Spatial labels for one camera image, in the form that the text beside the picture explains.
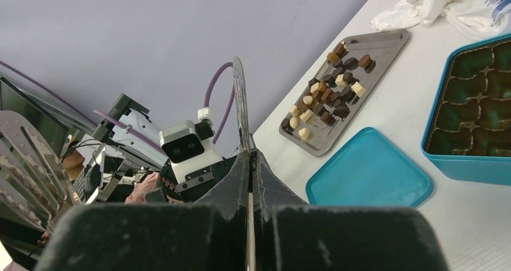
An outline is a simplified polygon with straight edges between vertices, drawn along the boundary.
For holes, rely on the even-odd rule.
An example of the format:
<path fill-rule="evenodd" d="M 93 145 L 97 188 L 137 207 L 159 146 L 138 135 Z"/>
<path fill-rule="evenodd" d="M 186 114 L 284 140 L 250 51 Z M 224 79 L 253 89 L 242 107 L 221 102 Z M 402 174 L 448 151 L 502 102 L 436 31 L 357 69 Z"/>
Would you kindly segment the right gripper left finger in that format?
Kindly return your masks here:
<path fill-rule="evenodd" d="M 194 203 L 93 204 L 58 222 L 37 270 L 246 270 L 249 153 Z"/>

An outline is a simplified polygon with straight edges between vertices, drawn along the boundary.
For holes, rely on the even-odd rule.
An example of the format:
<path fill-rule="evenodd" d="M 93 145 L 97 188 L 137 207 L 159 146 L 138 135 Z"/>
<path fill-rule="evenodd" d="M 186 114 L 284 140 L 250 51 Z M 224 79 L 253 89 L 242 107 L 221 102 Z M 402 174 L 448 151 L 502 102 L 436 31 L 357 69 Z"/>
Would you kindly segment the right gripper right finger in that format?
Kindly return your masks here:
<path fill-rule="evenodd" d="M 257 270 L 448 270 L 416 210 L 307 204 L 252 151 Z"/>

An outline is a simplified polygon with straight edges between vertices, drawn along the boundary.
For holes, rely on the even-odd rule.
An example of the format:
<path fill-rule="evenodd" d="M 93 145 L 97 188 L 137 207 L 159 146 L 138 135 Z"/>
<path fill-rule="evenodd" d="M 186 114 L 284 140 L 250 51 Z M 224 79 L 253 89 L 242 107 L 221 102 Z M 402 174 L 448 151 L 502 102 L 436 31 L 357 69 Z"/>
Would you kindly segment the stainless steel tray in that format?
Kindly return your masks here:
<path fill-rule="evenodd" d="M 326 154 L 409 38 L 407 30 L 392 30 L 341 40 L 291 105 L 279 133 L 315 157 Z M 351 90 L 357 81 L 366 89 L 361 98 Z"/>

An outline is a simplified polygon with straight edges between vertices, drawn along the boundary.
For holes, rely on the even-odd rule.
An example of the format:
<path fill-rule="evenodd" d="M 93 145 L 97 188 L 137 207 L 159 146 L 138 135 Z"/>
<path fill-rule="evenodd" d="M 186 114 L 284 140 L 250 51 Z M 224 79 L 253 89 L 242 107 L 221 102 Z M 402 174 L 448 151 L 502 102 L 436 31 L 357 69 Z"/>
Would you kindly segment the metal serving tongs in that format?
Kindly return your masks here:
<path fill-rule="evenodd" d="M 248 123 L 248 106 L 245 86 L 245 76 L 240 58 L 233 58 L 233 78 L 236 95 L 236 114 L 240 137 L 239 153 L 242 156 L 243 165 L 243 191 L 246 199 L 246 269 L 256 270 L 256 247 L 254 232 L 254 206 L 251 178 L 251 147 Z"/>

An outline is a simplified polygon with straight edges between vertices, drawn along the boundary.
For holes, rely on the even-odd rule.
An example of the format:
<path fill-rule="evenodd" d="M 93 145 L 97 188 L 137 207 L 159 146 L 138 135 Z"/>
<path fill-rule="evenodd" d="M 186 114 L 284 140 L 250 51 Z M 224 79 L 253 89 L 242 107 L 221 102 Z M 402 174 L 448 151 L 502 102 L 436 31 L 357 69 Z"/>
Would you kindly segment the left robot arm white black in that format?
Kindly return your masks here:
<path fill-rule="evenodd" d="M 102 118 L 92 137 L 132 162 L 159 171 L 167 161 L 159 145 L 160 128 L 149 118 L 149 110 L 122 93 L 108 112 L 94 110 Z"/>

